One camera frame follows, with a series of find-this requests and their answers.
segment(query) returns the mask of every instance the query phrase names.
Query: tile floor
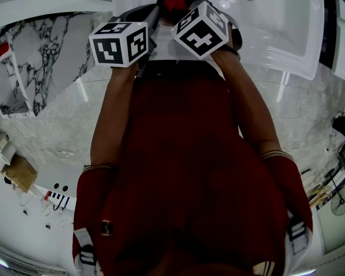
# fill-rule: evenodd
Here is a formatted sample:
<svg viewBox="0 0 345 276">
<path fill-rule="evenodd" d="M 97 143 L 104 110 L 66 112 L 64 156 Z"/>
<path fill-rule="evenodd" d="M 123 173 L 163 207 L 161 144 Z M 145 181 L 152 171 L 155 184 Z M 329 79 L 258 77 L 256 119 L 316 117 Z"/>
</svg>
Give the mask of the tile floor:
<svg viewBox="0 0 345 276">
<path fill-rule="evenodd" d="M 282 149 L 294 156 L 300 171 L 311 168 L 320 179 L 335 166 L 333 149 L 345 140 L 331 138 L 331 119 L 345 111 L 345 81 L 319 65 L 313 81 L 291 75 L 281 102 L 276 102 L 282 72 L 245 65 L 273 117 Z M 58 95 L 33 119 L 3 120 L 21 155 L 39 168 L 46 161 L 83 166 L 111 69 L 94 67 Z M 325 148 L 332 146 L 329 152 Z"/>
</svg>

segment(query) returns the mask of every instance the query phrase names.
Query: black bracelet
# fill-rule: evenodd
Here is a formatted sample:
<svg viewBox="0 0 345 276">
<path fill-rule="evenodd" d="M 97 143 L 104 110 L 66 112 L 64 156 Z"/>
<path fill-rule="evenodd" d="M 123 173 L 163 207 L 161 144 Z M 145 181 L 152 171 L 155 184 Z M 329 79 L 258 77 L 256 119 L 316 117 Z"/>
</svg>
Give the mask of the black bracelet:
<svg viewBox="0 0 345 276">
<path fill-rule="evenodd" d="M 240 54 L 238 53 L 238 51 L 234 48 L 231 48 L 230 46 L 227 46 L 226 44 L 220 46 L 217 50 L 229 51 L 231 53 L 234 53 L 240 61 Z"/>
</svg>

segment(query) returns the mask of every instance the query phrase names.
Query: striped sleeve cuff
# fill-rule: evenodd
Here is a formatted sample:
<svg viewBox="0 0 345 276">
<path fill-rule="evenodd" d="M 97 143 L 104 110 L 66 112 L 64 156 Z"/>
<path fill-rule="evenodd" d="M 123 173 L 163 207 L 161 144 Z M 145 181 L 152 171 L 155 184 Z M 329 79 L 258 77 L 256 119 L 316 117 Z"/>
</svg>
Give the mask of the striped sleeve cuff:
<svg viewBox="0 0 345 276">
<path fill-rule="evenodd" d="M 260 159 L 265 160 L 268 158 L 272 158 L 273 156 L 283 156 L 284 158 L 290 159 L 292 162 L 294 161 L 293 157 L 283 151 L 280 150 L 274 150 L 274 151 L 269 151 L 263 154 Z"/>
<path fill-rule="evenodd" d="M 85 167 L 83 168 L 83 173 L 86 172 L 86 171 L 89 171 L 89 170 L 93 170 L 94 168 L 104 168 L 104 169 L 110 170 L 110 171 L 112 171 L 112 172 L 115 172 L 115 171 L 116 171 L 115 168 L 109 167 L 109 166 L 85 166 Z"/>
</svg>

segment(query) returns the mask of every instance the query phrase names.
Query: white cube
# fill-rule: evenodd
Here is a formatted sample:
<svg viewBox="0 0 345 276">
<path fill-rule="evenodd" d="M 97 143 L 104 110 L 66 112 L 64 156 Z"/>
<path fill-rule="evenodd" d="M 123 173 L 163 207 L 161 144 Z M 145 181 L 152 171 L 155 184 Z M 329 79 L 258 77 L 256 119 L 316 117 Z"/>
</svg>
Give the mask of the white cube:
<svg viewBox="0 0 345 276">
<path fill-rule="evenodd" d="M 177 42 L 202 59 L 229 41 L 228 19 L 204 1 L 179 21 L 172 33 Z"/>
<path fill-rule="evenodd" d="M 107 22 L 90 35 L 96 65 L 128 67 L 148 52 L 146 22 Z"/>
</svg>

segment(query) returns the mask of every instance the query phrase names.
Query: marble countertop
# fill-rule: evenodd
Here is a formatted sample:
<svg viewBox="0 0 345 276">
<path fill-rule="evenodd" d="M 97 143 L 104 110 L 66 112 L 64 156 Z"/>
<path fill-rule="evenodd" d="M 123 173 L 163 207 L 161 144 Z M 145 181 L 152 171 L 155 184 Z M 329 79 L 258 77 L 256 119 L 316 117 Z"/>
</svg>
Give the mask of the marble countertop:
<svg viewBox="0 0 345 276">
<path fill-rule="evenodd" d="M 0 58 L 3 118 L 36 117 L 61 91 L 94 66 L 89 34 L 111 13 L 52 16 L 20 21 L 1 38 L 10 51 Z"/>
</svg>

